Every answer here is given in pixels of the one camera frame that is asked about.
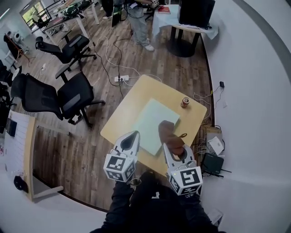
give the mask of person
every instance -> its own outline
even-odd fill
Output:
[[[105,11],[106,15],[102,18],[107,20],[112,18],[113,13],[113,0],[101,0],[102,8]]]
[[[140,177],[135,191],[116,182],[112,204],[103,226],[91,233],[217,233],[200,205],[197,194],[178,196],[160,184],[152,171]]]
[[[133,29],[134,40],[137,45],[143,46],[148,51],[154,51],[154,47],[150,44],[150,40],[147,38],[147,25],[146,20],[143,13],[142,4],[147,4],[151,8],[156,8],[158,5],[154,4],[150,0],[135,0],[130,1],[130,3],[137,3],[136,6],[133,7],[132,4],[128,4],[126,11],[128,14],[128,20]]]

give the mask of white device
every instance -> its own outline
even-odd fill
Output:
[[[113,150],[106,155],[104,171],[111,180],[127,182],[135,172],[140,133],[129,132],[117,139]]]
[[[197,167],[193,151],[187,145],[183,148],[182,158],[178,160],[174,158],[167,145],[163,144],[169,182],[178,195],[195,192],[203,184],[201,168]]]

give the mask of wooden floor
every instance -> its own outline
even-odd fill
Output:
[[[98,26],[95,24],[91,10],[88,9],[86,12],[90,34],[95,43],[101,36],[108,38],[107,57],[111,62],[117,64],[120,53],[113,46],[113,42],[116,39],[130,37],[130,25],[128,20],[125,20],[115,28],[111,28],[111,20],[102,20],[104,12],[100,12],[99,8],[99,6],[96,6],[100,20]],[[148,21],[149,37],[151,36],[151,20]],[[69,24],[72,29],[71,36],[81,33],[74,20],[71,20]],[[155,52],[146,51],[143,47],[136,45],[133,39],[116,42],[116,45],[122,51],[120,64],[134,67],[141,74],[158,76],[163,83],[188,96],[193,96],[194,92],[201,96],[209,95],[211,87],[201,40],[198,41],[194,56],[179,58],[169,53],[165,48],[165,42],[169,39],[170,33],[170,27],[162,30],[155,43]],[[55,40],[60,42],[59,46],[61,48],[65,44],[64,41],[60,40],[63,34],[59,32],[55,35]],[[185,32],[183,35],[183,39],[188,41],[192,41],[193,37],[193,33]],[[106,61],[106,40],[104,38],[99,40],[95,50],[102,56],[103,63],[113,82],[114,77],[118,75],[118,69]],[[58,90],[63,85],[63,81],[61,79],[56,80],[55,74],[63,66],[61,62],[51,54],[36,50],[33,50],[29,56],[35,56],[34,59],[31,59],[29,66],[24,58],[21,58],[18,63],[18,65],[23,66],[23,73],[30,73],[32,76],[38,77],[40,81],[50,84]],[[44,63],[46,63],[47,71],[40,74],[40,69]],[[122,97],[119,88],[110,85],[100,58],[97,60],[84,59],[83,66],[84,74],[90,84],[94,86],[95,98],[106,101],[105,106],[95,105],[86,109],[89,120],[94,123],[92,129],[89,129],[84,121],[76,126],[69,124],[66,120],[60,121],[53,113],[25,112],[19,100],[17,100],[18,105],[15,110],[35,116],[44,123],[69,130],[72,133],[72,136],[69,137],[49,130],[38,129],[34,153],[35,174],[52,186],[64,186],[64,193],[71,197],[99,208],[109,209],[115,182],[106,178],[103,165],[105,156],[113,145],[100,136],[100,131],[122,101]],[[76,63],[72,66],[72,71],[67,73],[67,76],[71,78],[78,72]],[[120,74],[130,77],[138,76],[134,70],[125,68],[120,68]],[[136,79],[129,81],[131,85],[135,82]],[[130,86],[122,85],[121,90],[124,96],[130,88]],[[142,164],[138,164],[137,176],[146,169]]]

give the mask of white cube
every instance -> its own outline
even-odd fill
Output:
[[[169,171],[169,182],[178,195],[195,192],[202,184],[200,167],[191,167],[184,170]]]
[[[135,161],[124,154],[107,154],[103,169],[109,179],[127,182],[135,172]]]

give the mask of chair armrest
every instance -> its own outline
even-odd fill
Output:
[[[77,39],[75,39],[70,45],[69,45],[69,47],[71,48],[71,47],[73,47],[73,46],[75,46],[77,43],[78,43],[78,41],[79,40],[81,40],[82,39],[82,36],[79,36]]]
[[[76,103],[78,103],[81,100],[81,96],[80,94],[76,95],[75,97],[73,97],[72,99],[70,99],[64,106],[63,106],[63,110],[67,111],[70,108],[72,108]]]
[[[67,42],[67,43],[69,43],[70,42],[70,40],[69,40],[69,37],[68,37],[68,34],[70,33],[70,32],[72,32],[72,30],[69,30],[61,39],[65,39],[65,41]]]
[[[69,65],[65,65],[63,66],[63,68],[61,68],[56,74],[55,74],[55,79],[57,79],[58,77],[60,77],[63,73],[65,73],[68,69],[70,68]]]

